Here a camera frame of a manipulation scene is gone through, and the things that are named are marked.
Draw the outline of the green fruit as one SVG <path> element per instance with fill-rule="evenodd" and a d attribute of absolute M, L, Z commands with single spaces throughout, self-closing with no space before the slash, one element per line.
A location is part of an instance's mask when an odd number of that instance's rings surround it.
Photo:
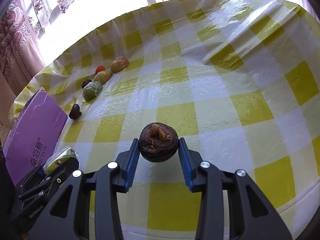
<path fill-rule="evenodd" d="M 97 81 L 90 82 L 84 87 L 82 96 L 86 101 L 92 100 L 100 94 L 102 89 L 103 85 L 101 83 Z"/>
<path fill-rule="evenodd" d="M 71 146 L 66 146 L 59 152 L 56 152 L 51 157 L 49 157 L 43 166 L 44 173 L 46 175 L 49 175 L 68 158 L 78 159 L 78 153 Z"/>

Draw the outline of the dark chestnut lower left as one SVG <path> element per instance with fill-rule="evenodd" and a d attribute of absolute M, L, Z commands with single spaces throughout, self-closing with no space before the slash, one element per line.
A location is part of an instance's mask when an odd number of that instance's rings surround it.
<path fill-rule="evenodd" d="M 82 115 L 82 112 L 80 111 L 80 106 L 77 103 L 75 103 L 71 108 L 71 111 L 69 113 L 69 118 L 72 120 L 75 120 L 81 115 Z"/>

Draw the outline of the purple cardboard box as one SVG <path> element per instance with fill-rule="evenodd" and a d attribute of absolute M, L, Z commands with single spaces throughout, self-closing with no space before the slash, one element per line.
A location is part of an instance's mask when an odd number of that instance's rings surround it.
<path fill-rule="evenodd" d="M 40 88 L 22 108 L 4 147 L 9 175 L 16 185 L 52 156 L 67 114 Z"/>

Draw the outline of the pink floral curtain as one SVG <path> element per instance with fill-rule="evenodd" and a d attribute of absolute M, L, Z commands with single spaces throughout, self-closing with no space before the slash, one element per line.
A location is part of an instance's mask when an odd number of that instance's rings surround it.
<path fill-rule="evenodd" d="M 20 0 L 12 0 L 1 18 L 1 72 L 15 95 L 44 67 L 38 38 Z"/>

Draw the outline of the yellow white checkered tablecloth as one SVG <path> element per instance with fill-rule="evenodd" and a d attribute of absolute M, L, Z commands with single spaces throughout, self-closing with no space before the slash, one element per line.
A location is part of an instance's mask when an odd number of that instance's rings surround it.
<path fill-rule="evenodd" d="M 86 101 L 84 80 L 117 57 L 129 65 Z M 57 148 L 88 173 L 128 150 L 151 122 L 173 127 L 221 170 L 245 170 L 293 238 L 319 207 L 319 22 L 281 0 L 174 0 L 123 14 L 35 75 L 14 122 L 39 89 L 65 111 Z"/>

